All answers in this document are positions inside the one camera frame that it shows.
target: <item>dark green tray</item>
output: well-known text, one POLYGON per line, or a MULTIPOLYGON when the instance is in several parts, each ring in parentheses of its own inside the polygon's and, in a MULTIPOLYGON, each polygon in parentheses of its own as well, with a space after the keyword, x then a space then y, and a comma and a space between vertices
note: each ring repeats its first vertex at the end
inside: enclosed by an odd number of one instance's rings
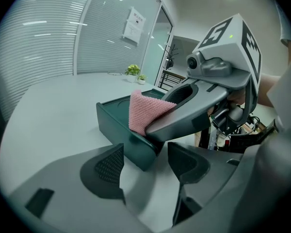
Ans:
MULTIPOLYGON (((161 99, 163 92, 145 91, 144 96, 161 99)), ((146 171, 162 150, 164 142, 156 142, 129 129, 130 95, 106 103, 97 103, 99 130, 113 144, 124 143, 124 154, 141 170, 146 171)))

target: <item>potted plant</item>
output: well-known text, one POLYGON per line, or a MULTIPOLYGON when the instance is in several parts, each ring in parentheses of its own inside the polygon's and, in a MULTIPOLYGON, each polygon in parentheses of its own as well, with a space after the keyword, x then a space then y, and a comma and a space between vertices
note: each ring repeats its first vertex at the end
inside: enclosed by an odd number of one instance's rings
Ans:
POLYGON ((146 76, 144 74, 139 75, 138 83, 139 84, 145 84, 146 83, 146 76))
POLYGON ((136 81, 136 76, 140 73, 140 68, 138 65, 130 65, 125 74, 127 75, 127 80, 131 83, 136 81))

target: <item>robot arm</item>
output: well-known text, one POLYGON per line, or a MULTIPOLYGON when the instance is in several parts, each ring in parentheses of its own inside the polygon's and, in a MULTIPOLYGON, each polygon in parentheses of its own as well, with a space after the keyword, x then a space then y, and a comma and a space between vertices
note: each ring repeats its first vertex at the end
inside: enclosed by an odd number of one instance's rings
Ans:
POLYGON ((167 141, 210 126, 207 111, 216 106, 213 124, 225 134, 243 125, 258 100, 262 56, 243 18, 237 14, 215 25, 187 57, 188 78, 162 98, 177 106, 146 129, 147 136, 167 141), (227 101, 245 89, 245 108, 227 101))

